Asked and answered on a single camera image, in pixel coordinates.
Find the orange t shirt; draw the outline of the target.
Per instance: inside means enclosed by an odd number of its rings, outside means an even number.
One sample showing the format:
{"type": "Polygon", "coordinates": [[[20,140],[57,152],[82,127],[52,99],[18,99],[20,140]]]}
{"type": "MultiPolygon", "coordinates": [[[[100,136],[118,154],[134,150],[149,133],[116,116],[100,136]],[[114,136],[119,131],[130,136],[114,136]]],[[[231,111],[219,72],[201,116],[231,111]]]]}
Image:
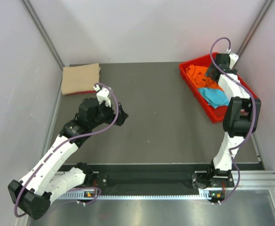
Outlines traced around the orange t shirt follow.
{"type": "Polygon", "coordinates": [[[208,67],[189,65],[186,68],[186,74],[191,79],[196,88],[223,89],[210,77],[205,75],[208,67]]]}

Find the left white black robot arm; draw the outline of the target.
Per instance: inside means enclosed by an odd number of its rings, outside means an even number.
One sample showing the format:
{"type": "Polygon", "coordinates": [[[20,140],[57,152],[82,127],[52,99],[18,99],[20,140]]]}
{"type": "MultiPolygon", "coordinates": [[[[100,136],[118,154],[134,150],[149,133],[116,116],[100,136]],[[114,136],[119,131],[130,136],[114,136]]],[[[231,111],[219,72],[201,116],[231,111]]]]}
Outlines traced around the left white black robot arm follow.
{"type": "Polygon", "coordinates": [[[66,123],[54,143],[36,166],[20,180],[12,180],[8,191],[14,207],[14,215],[25,215],[37,220],[42,218],[53,202],[79,186],[92,189],[90,197],[96,197],[100,189],[94,186],[93,170],[86,163],[75,164],[68,172],[54,178],[65,161],[91,136],[99,134],[94,129],[106,123],[109,127],[121,126],[128,114],[120,103],[113,109],[107,101],[86,98],[79,105],[74,118],[66,123]]]}

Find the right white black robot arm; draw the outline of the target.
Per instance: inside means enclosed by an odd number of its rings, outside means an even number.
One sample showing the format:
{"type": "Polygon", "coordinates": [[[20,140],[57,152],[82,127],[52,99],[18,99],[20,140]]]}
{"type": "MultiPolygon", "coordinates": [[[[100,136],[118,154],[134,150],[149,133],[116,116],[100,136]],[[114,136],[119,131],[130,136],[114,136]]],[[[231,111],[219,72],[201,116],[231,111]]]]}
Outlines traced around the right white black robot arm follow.
{"type": "Polygon", "coordinates": [[[257,128],[261,100],[239,80],[234,69],[237,60],[236,54],[217,54],[206,72],[223,89],[229,103],[222,121],[224,138],[220,149],[206,172],[193,173],[195,188],[233,187],[231,171],[237,167],[235,156],[257,128]]]}

